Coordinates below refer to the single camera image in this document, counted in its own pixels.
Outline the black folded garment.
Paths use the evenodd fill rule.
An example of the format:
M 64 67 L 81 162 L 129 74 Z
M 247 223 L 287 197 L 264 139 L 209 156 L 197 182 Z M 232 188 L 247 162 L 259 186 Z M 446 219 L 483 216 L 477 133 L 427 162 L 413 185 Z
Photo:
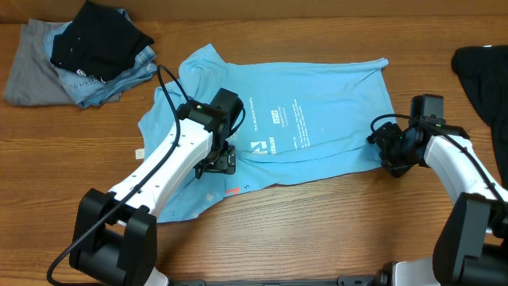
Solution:
M 53 38 L 50 62 L 104 82 L 132 68 L 154 40 L 114 8 L 85 2 L 72 23 Z

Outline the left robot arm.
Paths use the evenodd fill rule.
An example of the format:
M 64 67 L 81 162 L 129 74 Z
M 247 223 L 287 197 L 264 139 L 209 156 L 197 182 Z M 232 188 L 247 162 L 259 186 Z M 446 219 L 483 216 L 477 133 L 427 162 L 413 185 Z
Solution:
M 188 175 L 236 171 L 227 142 L 244 110 L 239 96 L 220 89 L 209 104 L 180 105 L 163 142 L 107 193 L 90 189 L 81 199 L 69 265 L 104 285 L 168 286 L 156 269 L 157 219 Z

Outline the black garment at right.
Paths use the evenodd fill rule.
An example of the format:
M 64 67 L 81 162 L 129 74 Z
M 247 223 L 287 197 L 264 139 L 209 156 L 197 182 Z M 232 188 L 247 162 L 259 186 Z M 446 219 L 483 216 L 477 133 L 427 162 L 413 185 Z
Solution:
M 496 164 L 507 187 L 507 47 L 459 48 L 451 65 L 476 113 L 491 128 Z

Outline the grey folded garment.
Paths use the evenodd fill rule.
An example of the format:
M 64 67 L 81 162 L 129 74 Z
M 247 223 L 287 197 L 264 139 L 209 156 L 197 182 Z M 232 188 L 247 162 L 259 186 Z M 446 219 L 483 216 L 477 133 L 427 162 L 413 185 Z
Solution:
M 14 106 L 61 106 L 74 101 L 64 90 L 54 66 L 43 52 L 47 33 L 62 22 L 46 22 L 30 19 L 21 26 L 21 39 L 10 69 L 3 98 Z

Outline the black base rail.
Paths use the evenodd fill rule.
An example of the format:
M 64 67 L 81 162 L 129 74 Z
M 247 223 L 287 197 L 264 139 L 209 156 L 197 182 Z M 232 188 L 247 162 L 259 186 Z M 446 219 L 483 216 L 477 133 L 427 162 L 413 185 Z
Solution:
M 235 280 L 235 281 L 205 281 L 205 280 L 171 280 L 169 286 L 372 286 L 375 276 L 339 276 L 334 279 L 306 279 L 306 280 Z

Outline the folded blue denim jeans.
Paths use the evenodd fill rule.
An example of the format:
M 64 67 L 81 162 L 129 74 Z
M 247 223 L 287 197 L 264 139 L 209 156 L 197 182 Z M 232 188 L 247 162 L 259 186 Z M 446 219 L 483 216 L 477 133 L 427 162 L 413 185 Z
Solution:
M 125 10 L 116 10 L 131 21 Z M 66 27 L 64 29 L 58 28 L 45 36 L 43 50 L 49 62 L 52 54 L 54 36 L 61 34 L 72 21 L 65 24 Z M 81 76 L 74 72 L 58 68 L 51 62 L 50 63 L 56 69 L 60 78 L 60 83 L 74 103 L 82 108 L 87 108 L 89 106 L 100 106 L 112 99 L 115 95 L 119 95 L 123 91 L 151 79 L 156 72 L 156 66 L 154 64 L 155 58 L 156 54 L 151 49 L 151 45 L 149 45 L 135 57 L 135 63 L 132 68 L 122 72 L 117 78 L 109 82 L 101 81 L 93 76 Z

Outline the light blue printed t-shirt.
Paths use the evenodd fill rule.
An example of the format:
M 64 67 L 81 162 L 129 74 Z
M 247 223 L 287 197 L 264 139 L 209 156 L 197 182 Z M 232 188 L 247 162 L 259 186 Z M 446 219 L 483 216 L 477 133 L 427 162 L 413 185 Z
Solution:
M 352 64 L 225 62 L 212 45 L 179 66 L 179 81 L 157 88 L 139 121 L 144 151 L 167 136 L 171 106 L 210 102 L 224 88 L 238 94 L 245 116 L 229 138 L 233 175 L 189 175 L 162 210 L 161 222 L 197 218 L 224 198 L 274 184 L 294 185 L 365 172 L 380 166 L 367 143 L 371 121 L 393 110 L 382 71 L 384 58 Z

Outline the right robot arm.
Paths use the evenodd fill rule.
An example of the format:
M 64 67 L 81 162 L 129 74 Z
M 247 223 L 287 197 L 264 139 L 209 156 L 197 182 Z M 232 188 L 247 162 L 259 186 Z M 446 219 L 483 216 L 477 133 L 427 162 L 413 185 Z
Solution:
M 379 116 L 367 141 L 379 147 L 381 166 L 399 178 L 413 166 L 430 168 L 453 208 L 431 257 L 390 262 L 371 285 L 507 286 L 507 190 L 476 156 L 470 137 L 447 124 L 439 95 L 413 97 L 406 129 Z

